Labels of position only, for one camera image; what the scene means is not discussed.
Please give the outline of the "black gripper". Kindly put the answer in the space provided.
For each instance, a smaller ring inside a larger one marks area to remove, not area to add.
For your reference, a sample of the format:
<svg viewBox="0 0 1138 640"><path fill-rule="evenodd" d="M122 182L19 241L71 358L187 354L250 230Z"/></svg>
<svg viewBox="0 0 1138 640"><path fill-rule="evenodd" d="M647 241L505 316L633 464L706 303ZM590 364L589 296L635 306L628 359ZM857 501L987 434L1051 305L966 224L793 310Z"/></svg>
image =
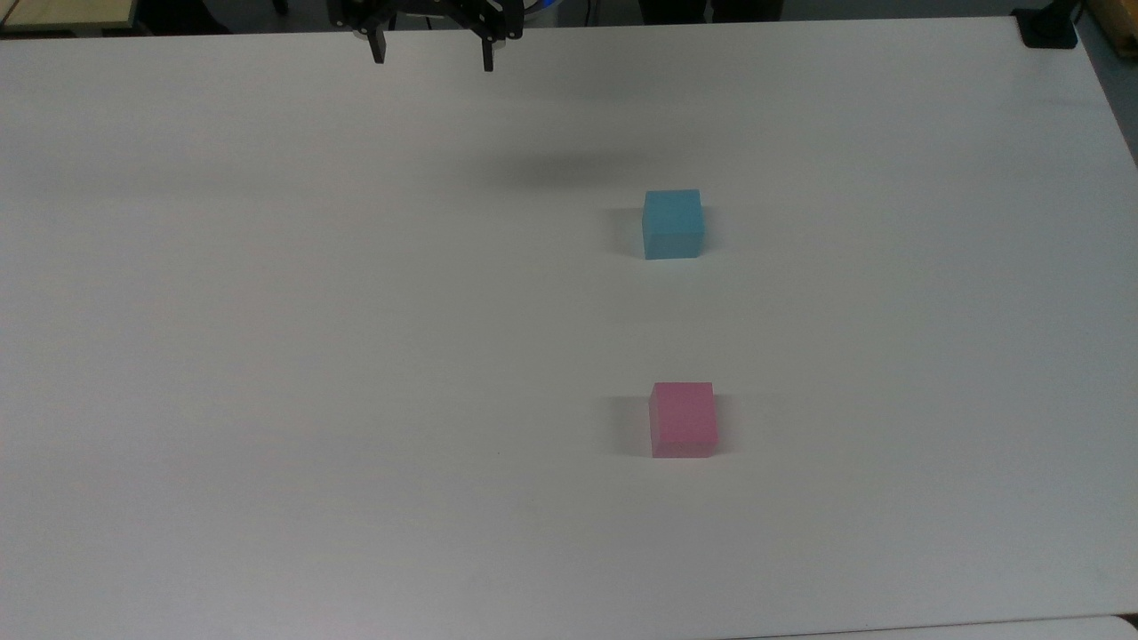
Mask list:
<svg viewBox="0 0 1138 640"><path fill-rule="evenodd" d="M385 64L385 31L399 13L422 18L447 18L479 36L483 68L494 69L495 47L523 35L523 1L329 1L329 20L337 28L352 28L366 41L377 65Z"/></svg>

